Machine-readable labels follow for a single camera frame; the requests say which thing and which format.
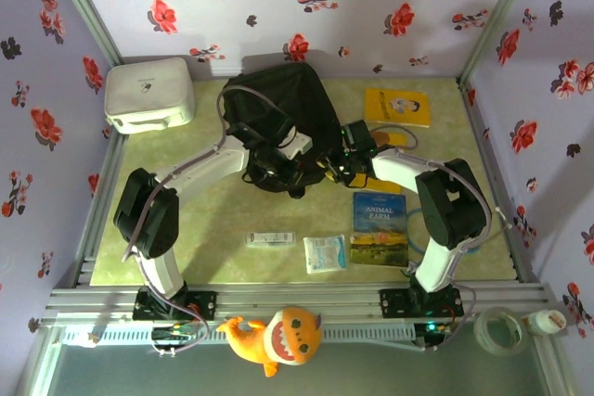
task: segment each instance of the orange plush toy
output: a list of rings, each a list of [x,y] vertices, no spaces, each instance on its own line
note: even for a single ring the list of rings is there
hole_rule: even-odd
[[[226,333],[231,349],[242,359],[264,365],[266,377],[274,376],[278,364],[301,365],[316,354],[322,340],[322,317],[302,308],[280,310],[268,326],[251,320],[252,331],[239,329],[243,317],[227,320],[216,330]]]

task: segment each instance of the book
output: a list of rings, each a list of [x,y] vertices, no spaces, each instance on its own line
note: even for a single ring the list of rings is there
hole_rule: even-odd
[[[407,144],[407,137],[404,134],[388,134],[388,138],[388,144],[391,146],[405,146]],[[367,178],[366,182],[366,177],[367,176],[363,173],[358,173],[349,186],[377,190],[379,192],[388,192],[390,194],[399,194],[402,190],[400,185],[390,181]]]
[[[408,267],[407,198],[404,195],[353,194],[351,262]]]
[[[365,121],[429,127],[429,98],[421,92],[368,88],[365,91]]]

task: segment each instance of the wall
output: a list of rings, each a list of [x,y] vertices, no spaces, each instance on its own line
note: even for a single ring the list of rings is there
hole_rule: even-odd
[[[195,78],[306,59],[322,75],[458,75],[497,0],[93,0],[124,59]]]
[[[516,0],[472,76],[535,275],[566,311],[562,343],[594,389],[594,0]]]
[[[83,230],[107,149],[108,65],[70,0],[0,0],[0,8],[4,396],[14,394],[50,290]]]

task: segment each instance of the small box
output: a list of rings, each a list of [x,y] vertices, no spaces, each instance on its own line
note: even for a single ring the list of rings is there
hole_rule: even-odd
[[[105,88],[105,114],[121,134],[163,130],[194,118],[194,88],[180,57],[115,67]]]

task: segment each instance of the white medicine box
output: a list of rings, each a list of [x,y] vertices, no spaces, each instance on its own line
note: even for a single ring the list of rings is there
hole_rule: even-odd
[[[180,57],[115,67],[105,88],[105,114],[121,134],[163,130],[194,118],[192,80]]]

